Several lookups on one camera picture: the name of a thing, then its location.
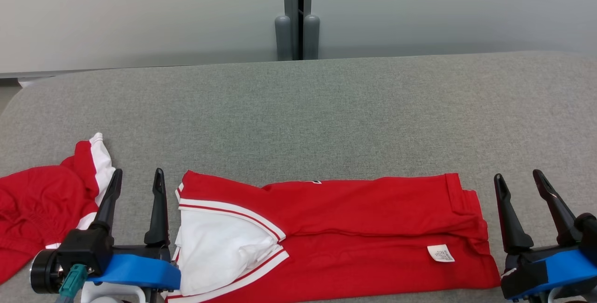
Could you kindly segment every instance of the white partition panel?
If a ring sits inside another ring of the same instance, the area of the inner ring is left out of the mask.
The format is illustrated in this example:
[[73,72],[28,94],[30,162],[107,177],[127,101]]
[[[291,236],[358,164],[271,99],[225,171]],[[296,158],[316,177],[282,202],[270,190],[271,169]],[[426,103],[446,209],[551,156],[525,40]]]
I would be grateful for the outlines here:
[[284,0],[0,0],[0,74],[275,61]]
[[597,0],[311,0],[319,58],[597,53]]

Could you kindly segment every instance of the red stripe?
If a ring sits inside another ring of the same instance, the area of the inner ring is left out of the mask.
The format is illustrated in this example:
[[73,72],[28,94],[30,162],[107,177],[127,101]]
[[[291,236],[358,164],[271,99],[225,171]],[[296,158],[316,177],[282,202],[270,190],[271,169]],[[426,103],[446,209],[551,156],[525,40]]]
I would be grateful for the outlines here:
[[207,207],[207,206],[199,206],[199,205],[180,205],[180,207],[194,207],[196,209],[206,209],[206,210],[216,210],[216,211],[222,211],[222,212],[228,212],[228,213],[234,213],[234,214],[238,214],[240,216],[245,216],[247,218],[250,218],[250,220],[256,221],[258,222],[260,225],[262,225],[263,227],[265,227],[268,231],[270,231],[271,233],[273,233],[273,235],[275,235],[275,237],[278,238],[278,241],[280,241],[280,236],[277,235],[274,231],[271,230],[271,228],[267,227],[267,225],[263,224],[262,222],[260,222],[259,220],[256,220],[255,218],[244,214],[244,213],[240,213],[240,212],[236,212],[236,211],[231,211],[231,210],[224,210],[224,209],[216,209],[215,207]]
[[[265,262],[263,262],[262,264],[260,264],[258,267],[256,267],[255,269],[253,269],[252,271],[250,271],[249,273],[237,278],[236,280],[234,280],[233,282],[231,282],[231,284],[242,280],[243,278],[251,275],[252,273],[254,273],[255,271],[257,271],[258,269],[260,269],[261,267],[263,267],[263,265],[265,265],[266,263],[268,263],[269,261],[271,261],[271,259],[275,258],[276,256],[278,256],[278,254],[284,252],[284,249],[278,250],[277,253],[275,253],[274,255],[272,255],[269,259],[267,259]],[[197,294],[197,295],[190,295],[190,296],[183,296],[183,295],[173,295],[173,296],[166,296],[166,301],[168,301],[169,298],[181,298],[181,297],[193,297],[193,296],[199,296],[199,295],[203,295],[203,294]]]

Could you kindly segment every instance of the red and white clothing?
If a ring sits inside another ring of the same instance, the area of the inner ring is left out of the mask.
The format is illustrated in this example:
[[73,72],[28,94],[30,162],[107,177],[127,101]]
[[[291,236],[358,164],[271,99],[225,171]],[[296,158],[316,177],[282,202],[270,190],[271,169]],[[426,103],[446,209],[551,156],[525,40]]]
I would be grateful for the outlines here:
[[60,165],[0,178],[0,284],[73,228],[87,229],[115,168],[101,133],[80,141]]
[[[283,182],[187,172],[181,289],[169,303],[289,303],[499,286],[475,191],[457,174]],[[454,262],[428,246],[446,245]]]

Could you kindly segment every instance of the red garment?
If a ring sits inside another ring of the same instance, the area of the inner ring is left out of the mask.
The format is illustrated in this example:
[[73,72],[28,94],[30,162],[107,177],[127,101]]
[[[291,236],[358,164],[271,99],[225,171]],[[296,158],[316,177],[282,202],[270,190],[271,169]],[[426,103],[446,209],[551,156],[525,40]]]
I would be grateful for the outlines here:
[[101,133],[78,142],[60,165],[0,178],[0,284],[73,228],[93,221],[114,172]]
[[[187,172],[177,197],[183,214],[242,218],[281,247],[231,284],[199,295],[170,293],[169,303],[290,303],[500,285],[476,193],[462,190],[457,174],[257,188]],[[175,258],[188,239],[177,237]],[[427,246],[441,244],[454,262],[430,256]],[[183,277],[186,262],[179,259]]]

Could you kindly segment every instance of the gray textile surface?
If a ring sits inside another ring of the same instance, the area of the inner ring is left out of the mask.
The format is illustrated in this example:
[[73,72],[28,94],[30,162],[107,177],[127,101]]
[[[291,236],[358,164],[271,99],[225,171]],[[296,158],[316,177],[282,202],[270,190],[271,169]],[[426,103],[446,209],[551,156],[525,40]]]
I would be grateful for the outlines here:
[[[119,244],[139,243],[153,172],[173,191],[193,171],[256,186],[283,180],[373,179],[459,172],[505,254],[493,176],[505,176],[536,246],[555,228],[531,171],[542,169],[576,213],[597,212],[597,59],[555,52],[335,59],[114,69],[58,76],[20,91],[0,116],[0,175],[59,163],[102,131],[124,170]],[[35,295],[26,271],[0,287]],[[503,302],[501,291],[449,290],[342,303]]]

